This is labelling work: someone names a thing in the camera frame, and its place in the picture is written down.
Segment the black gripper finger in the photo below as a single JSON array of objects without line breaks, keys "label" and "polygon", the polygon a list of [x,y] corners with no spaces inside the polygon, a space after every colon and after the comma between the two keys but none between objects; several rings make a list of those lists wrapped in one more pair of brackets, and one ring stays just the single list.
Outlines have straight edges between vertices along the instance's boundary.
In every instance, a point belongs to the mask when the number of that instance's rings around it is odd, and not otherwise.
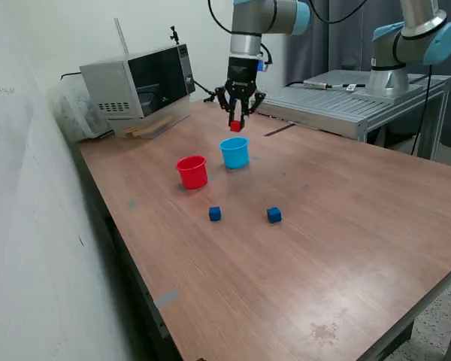
[{"label": "black gripper finger", "polygon": [[[250,105],[250,97],[253,96],[253,104]],[[240,89],[238,91],[238,99],[241,103],[241,118],[240,118],[240,130],[245,127],[246,118],[255,113],[257,108],[265,99],[265,94],[260,91],[249,91],[245,89]]]},{"label": "black gripper finger", "polygon": [[232,121],[235,118],[236,98],[233,96],[226,97],[227,90],[224,86],[219,86],[215,89],[216,97],[219,101],[220,107],[229,114],[228,127],[232,126]]}]

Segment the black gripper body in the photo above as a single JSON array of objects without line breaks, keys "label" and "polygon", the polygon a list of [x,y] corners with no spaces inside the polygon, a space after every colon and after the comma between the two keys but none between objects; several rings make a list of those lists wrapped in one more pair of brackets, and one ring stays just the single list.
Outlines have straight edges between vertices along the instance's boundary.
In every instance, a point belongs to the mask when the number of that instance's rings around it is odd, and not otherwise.
[{"label": "black gripper body", "polygon": [[258,59],[229,58],[225,89],[233,99],[248,100],[256,91]]}]

